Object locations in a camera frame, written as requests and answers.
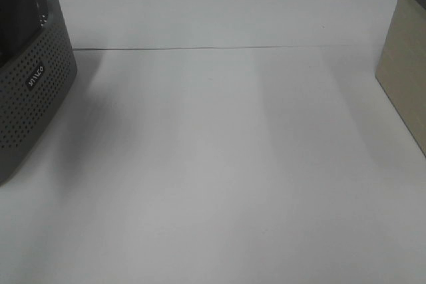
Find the beige fabric storage bin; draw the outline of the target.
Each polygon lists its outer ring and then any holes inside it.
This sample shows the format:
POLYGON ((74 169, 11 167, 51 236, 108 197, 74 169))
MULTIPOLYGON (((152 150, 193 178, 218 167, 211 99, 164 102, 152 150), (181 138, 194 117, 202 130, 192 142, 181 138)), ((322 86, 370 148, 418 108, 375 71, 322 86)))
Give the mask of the beige fabric storage bin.
POLYGON ((425 0, 397 0, 375 77, 425 153, 425 0))

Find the dark navy towel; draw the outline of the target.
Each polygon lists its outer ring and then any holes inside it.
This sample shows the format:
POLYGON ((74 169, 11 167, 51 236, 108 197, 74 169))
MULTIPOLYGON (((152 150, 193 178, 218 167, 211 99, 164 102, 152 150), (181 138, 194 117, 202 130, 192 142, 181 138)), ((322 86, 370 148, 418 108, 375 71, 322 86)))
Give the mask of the dark navy towel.
POLYGON ((18 53, 40 28, 37 0, 1 0, 1 64, 18 53))

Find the grey perforated plastic basket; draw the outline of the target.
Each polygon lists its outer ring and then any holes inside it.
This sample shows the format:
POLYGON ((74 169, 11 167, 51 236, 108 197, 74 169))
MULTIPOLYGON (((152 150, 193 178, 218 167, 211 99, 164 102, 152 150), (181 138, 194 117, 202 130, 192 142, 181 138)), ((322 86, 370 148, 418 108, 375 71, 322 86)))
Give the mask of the grey perforated plastic basket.
POLYGON ((37 2, 41 28, 1 66, 1 182, 24 162, 77 75, 59 0, 37 2))

